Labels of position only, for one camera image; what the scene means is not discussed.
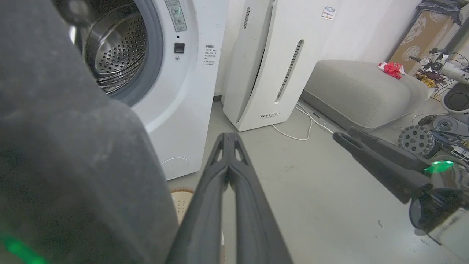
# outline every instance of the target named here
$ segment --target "wheel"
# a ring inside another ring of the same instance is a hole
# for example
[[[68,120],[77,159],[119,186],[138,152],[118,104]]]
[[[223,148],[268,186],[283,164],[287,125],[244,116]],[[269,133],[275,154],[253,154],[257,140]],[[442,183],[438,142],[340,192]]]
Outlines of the wheel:
[[[433,122],[433,120],[437,117],[438,115],[429,115],[429,116],[426,116],[422,119],[420,119],[420,121],[418,121],[418,125],[419,126],[424,126],[426,124],[431,124]]]
[[[399,146],[426,159],[433,157],[439,150],[432,132],[419,125],[402,131],[399,135]]]

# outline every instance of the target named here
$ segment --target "air vent slot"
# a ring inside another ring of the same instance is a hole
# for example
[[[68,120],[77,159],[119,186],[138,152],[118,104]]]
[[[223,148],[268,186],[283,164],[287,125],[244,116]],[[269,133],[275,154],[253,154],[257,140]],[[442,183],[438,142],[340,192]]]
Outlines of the air vent slot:
[[[246,10],[246,18],[244,19],[244,26],[243,28],[246,29],[246,26],[248,25],[248,18],[249,18],[249,12],[251,11],[250,8],[248,8],[248,10]]]
[[[301,46],[303,45],[303,40],[298,41],[298,44],[296,45],[295,53],[293,54],[292,61],[290,62],[290,67],[288,68],[287,74],[285,75],[285,78],[283,79],[282,87],[280,87],[279,94],[277,95],[277,98],[275,99],[275,102],[278,102],[280,100],[280,97],[282,96],[282,93],[285,89],[285,86],[288,83],[288,80],[290,79],[290,73],[293,70],[293,68],[296,65],[296,58],[300,53]]]

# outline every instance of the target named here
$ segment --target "warning label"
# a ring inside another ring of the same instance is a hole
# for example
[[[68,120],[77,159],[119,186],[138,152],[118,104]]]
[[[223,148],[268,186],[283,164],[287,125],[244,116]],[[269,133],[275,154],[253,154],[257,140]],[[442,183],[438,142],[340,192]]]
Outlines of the warning label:
[[[213,45],[205,45],[204,65],[215,66],[215,58],[217,57],[217,50]]]

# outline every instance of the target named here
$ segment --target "white cable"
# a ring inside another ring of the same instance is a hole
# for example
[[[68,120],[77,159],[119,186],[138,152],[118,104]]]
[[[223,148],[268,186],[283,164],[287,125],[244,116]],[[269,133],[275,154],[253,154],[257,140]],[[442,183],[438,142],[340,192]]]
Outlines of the white cable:
[[[299,107],[302,108],[299,109],[298,107],[295,106],[295,109],[297,109],[298,111],[302,112],[303,114],[307,115],[309,118],[310,118],[310,121],[311,121],[311,124],[310,124],[310,127],[308,128],[308,137],[305,138],[305,139],[299,139],[299,138],[295,138],[295,137],[292,137],[292,136],[289,136],[287,134],[285,134],[284,132],[280,131],[278,128],[276,128],[274,125],[271,125],[273,128],[275,128],[275,130],[277,130],[280,134],[284,135],[284,136],[287,136],[291,139],[294,139],[294,140],[301,140],[301,141],[306,141],[308,139],[310,139],[310,131],[311,131],[311,127],[313,126],[313,122],[315,122],[318,126],[320,126],[323,130],[326,130],[327,132],[331,133],[331,134],[334,134],[334,132],[332,132],[330,129],[328,129],[327,127],[321,125],[320,123],[316,122],[316,120],[314,120],[314,118],[310,115],[310,113],[299,103],[296,103]]]

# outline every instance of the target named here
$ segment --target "floor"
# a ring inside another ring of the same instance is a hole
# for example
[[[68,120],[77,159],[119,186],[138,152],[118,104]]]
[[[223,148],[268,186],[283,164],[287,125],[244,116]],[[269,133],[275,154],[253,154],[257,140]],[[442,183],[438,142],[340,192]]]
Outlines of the floor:
[[[439,102],[431,99],[419,113],[438,111],[442,111]],[[400,127],[410,125],[412,118],[396,121],[375,135],[396,141]],[[321,122],[337,131],[327,119]],[[294,110],[278,128],[305,137],[308,126],[308,118]],[[221,103],[215,102],[208,152],[220,133],[232,131],[235,128],[225,118]],[[289,139],[272,127],[240,135],[296,264],[465,263],[429,237],[417,236],[409,222],[408,207],[318,126],[311,128],[308,141]],[[169,185],[195,188],[199,177],[200,173],[193,173],[171,180]],[[236,263],[234,200],[234,192],[228,188],[223,201],[226,264]]]

